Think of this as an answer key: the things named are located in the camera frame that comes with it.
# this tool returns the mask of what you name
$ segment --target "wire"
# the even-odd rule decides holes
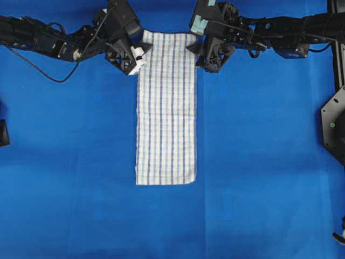
[[[228,25],[226,23],[221,23],[221,22],[214,21],[214,20],[208,20],[208,21],[212,22],[212,23],[217,23],[217,24],[223,25],[225,27],[233,28],[233,29],[236,29],[236,30],[242,31],[244,33],[254,35],[254,36],[257,36],[257,37],[260,37],[263,39],[265,39],[265,38],[283,38],[285,36],[308,36],[308,37],[314,37],[314,38],[319,38],[319,39],[327,39],[327,40],[331,40],[332,42],[337,42],[337,39],[333,39],[333,38],[329,38],[329,37],[325,37],[325,36],[314,35],[314,34],[308,34],[308,33],[286,33],[286,34],[280,34],[280,35],[263,36],[263,35],[253,33],[252,31],[242,29],[242,28],[237,27],[237,26]]]
[[[34,63],[32,63],[31,61],[27,60],[25,57],[23,57],[21,54],[19,54],[17,51],[13,50],[12,48],[8,47],[7,45],[4,45],[9,51],[11,51],[14,55],[16,55],[17,57],[19,57],[20,59],[22,59],[23,61],[27,62],[30,66],[32,66],[34,69],[36,69],[38,72],[40,72],[42,75],[44,75],[46,78],[54,81],[55,83],[63,83],[65,81],[67,81],[71,75],[77,70],[80,61],[77,62],[77,64],[75,65],[74,69],[68,74],[68,76],[63,79],[63,80],[57,80],[54,79],[50,76],[48,76],[42,69],[40,69],[38,66],[36,66]]]
[[[68,74],[68,76],[62,80],[57,80],[54,79],[50,76],[48,76],[42,69],[40,69],[38,66],[36,66],[34,63],[32,63],[31,61],[29,61],[28,59],[26,59],[24,56],[22,56],[21,54],[19,54],[17,51],[15,51],[14,49],[12,49],[11,47],[7,46],[7,43],[1,42],[2,45],[4,45],[9,51],[11,51],[13,54],[15,54],[17,57],[19,57],[20,59],[22,59],[23,61],[27,62],[30,66],[32,66],[34,69],[36,69],[38,72],[40,72],[43,76],[45,76],[46,78],[48,78],[49,80],[52,80],[55,83],[64,83],[65,81],[67,81],[73,74],[74,72],[77,70],[81,59],[83,58],[84,54],[86,53],[86,51],[88,50],[88,48],[90,47],[90,45],[93,43],[93,41],[96,39],[97,35],[99,34],[104,22],[106,21],[106,19],[108,18],[110,12],[115,9],[115,6],[110,8],[107,11],[107,14],[105,15],[104,19],[102,20],[102,22],[100,23],[99,27],[96,30],[95,35],[92,37],[92,39],[87,43],[86,47],[84,48],[83,52],[81,53],[80,57],[78,58],[77,64],[75,65],[74,69]],[[51,23],[50,25],[48,25],[49,27],[51,27],[52,25],[58,25],[57,23]]]
[[[255,33],[253,33],[252,31],[247,31],[247,30],[242,29],[242,28],[237,27],[237,26],[228,25],[228,24],[226,24],[226,23],[221,23],[221,22],[218,22],[218,21],[215,21],[215,20],[208,20],[208,21],[209,21],[209,22],[212,22],[212,23],[217,23],[217,24],[223,25],[223,26],[225,26],[225,27],[229,27],[229,28],[233,28],[233,29],[242,31],[242,32],[244,32],[244,33],[246,33],[246,34],[250,34],[250,35],[254,35],[254,36],[263,38],[263,36],[261,36],[261,35],[255,34]]]
[[[331,45],[332,45],[332,43],[330,42],[330,43],[327,44],[326,47],[324,47],[324,48],[321,49],[321,50],[312,50],[312,49],[309,49],[309,51],[314,52],[314,53],[320,53],[320,52],[323,52],[323,51],[327,50]]]

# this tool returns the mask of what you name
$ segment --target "blue tablecloth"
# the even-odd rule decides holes
[[[194,0],[130,0],[148,30],[188,32]],[[303,17],[326,0],[235,0],[243,16]],[[90,24],[106,1],[1,0],[4,16]],[[73,64],[24,53],[57,78]],[[198,72],[198,179],[135,186],[137,77],[103,56],[65,84],[0,48],[0,258],[343,258],[343,167],[322,147],[332,52]]]

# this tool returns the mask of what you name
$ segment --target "blue striped towel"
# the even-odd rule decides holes
[[[184,185],[196,179],[197,37],[144,32],[153,44],[139,73],[137,185]]]

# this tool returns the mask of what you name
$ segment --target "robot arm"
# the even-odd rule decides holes
[[[83,26],[68,35],[57,23],[44,24],[30,17],[0,16],[0,44],[25,61],[28,60],[13,49],[77,62],[77,66],[81,61],[105,53],[106,59],[125,75],[137,73],[145,64],[142,56],[151,45],[132,43],[130,37],[141,32],[142,28],[128,2],[108,0],[107,9],[99,10],[93,25]]]
[[[198,66],[218,73],[236,49],[248,50],[252,58],[270,48],[284,58],[307,58],[313,51],[311,44],[345,43],[344,27],[345,13],[250,19],[240,16],[227,2],[198,0],[190,28],[191,33],[206,36],[206,40],[188,49],[200,55]]]

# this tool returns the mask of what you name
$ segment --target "black cable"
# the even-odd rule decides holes
[[[59,24],[59,23],[50,23],[50,24],[48,24],[47,27],[48,27],[48,29],[49,29],[49,28],[51,28],[51,27],[54,26],[54,25],[56,25],[57,27],[59,27],[60,31],[61,31],[64,35],[67,34],[65,28],[64,28],[61,24]]]
[[[218,23],[218,24],[223,25],[223,26],[225,26],[225,27],[233,28],[233,29],[236,29],[236,30],[242,31],[242,32],[244,32],[244,33],[246,33],[246,34],[250,34],[250,35],[254,35],[254,36],[257,36],[257,37],[263,38],[263,36],[261,36],[261,35],[255,34],[255,33],[253,33],[252,31],[247,31],[247,30],[242,29],[242,28],[237,27],[237,26],[228,25],[228,24],[226,24],[226,23],[221,23],[221,22],[214,21],[214,20],[207,20],[207,21],[212,22],[212,23]]]
[[[332,43],[330,42],[330,43],[327,44],[326,47],[324,47],[324,48],[321,49],[321,50],[312,50],[312,49],[309,49],[309,51],[314,52],[314,53],[320,53],[320,52],[323,52],[323,51],[327,50],[331,45],[332,45]]]
[[[260,51],[259,50],[257,50],[255,54],[251,50],[248,50],[248,53],[251,56],[251,58],[258,58],[259,55],[260,55]]]
[[[286,33],[286,34],[280,34],[280,35],[263,36],[263,35],[259,35],[259,34],[253,33],[252,31],[247,31],[247,30],[242,29],[242,28],[237,27],[237,26],[228,25],[226,23],[221,23],[221,22],[214,21],[214,20],[208,20],[208,21],[212,22],[212,23],[217,23],[217,24],[223,25],[225,27],[233,28],[233,29],[236,29],[236,30],[239,30],[239,31],[245,32],[247,34],[254,35],[254,36],[257,36],[257,37],[260,37],[260,38],[263,38],[263,39],[265,39],[265,38],[283,38],[285,36],[308,36],[308,37],[314,37],[314,38],[319,38],[319,39],[327,39],[327,40],[331,40],[333,42],[337,42],[337,39],[333,39],[333,38],[329,38],[329,37],[325,37],[325,36],[314,35],[314,34],[308,34],[308,33]]]
[[[100,23],[98,29],[96,30],[96,33],[95,35],[92,37],[92,39],[87,43],[86,47],[84,48],[83,52],[81,53],[81,56],[80,58],[78,58],[78,61],[77,61],[77,64],[75,65],[74,69],[68,74],[68,76],[63,79],[63,80],[57,80],[57,79],[54,79],[50,76],[48,76],[42,69],[40,69],[38,66],[36,66],[34,63],[30,62],[29,60],[27,60],[24,56],[22,56],[21,54],[19,54],[18,52],[16,52],[15,50],[13,50],[11,47],[7,46],[6,43],[3,43],[2,44],[9,50],[11,51],[13,54],[15,54],[17,57],[19,57],[20,59],[22,59],[23,61],[27,62],[30,66],[32,66],[34,69],[36,69],[38,72],[40,72],[43,76],[45,76],[46,78],[48,78],[49,80],[52,80],[53,82],[55,83],[64,83],[65,81],[67,81],[71,76],[72,74],[77,70],[80,62],[81,62],[81,59],[82,57],[84,56],[84,54],[86,53],[87,49],[89,48],[89,46],[93,43],[93,41],[96,39],[98,33],[100,32],[104,22],[106,21],[106,19],[108,18],[108,15],[110,14],[110,12],[115,9],[115,6],[110,8],[109,10],[107,10],[107,14],[106,16],[104,17],[104,19],[102,20],[102,22]]]

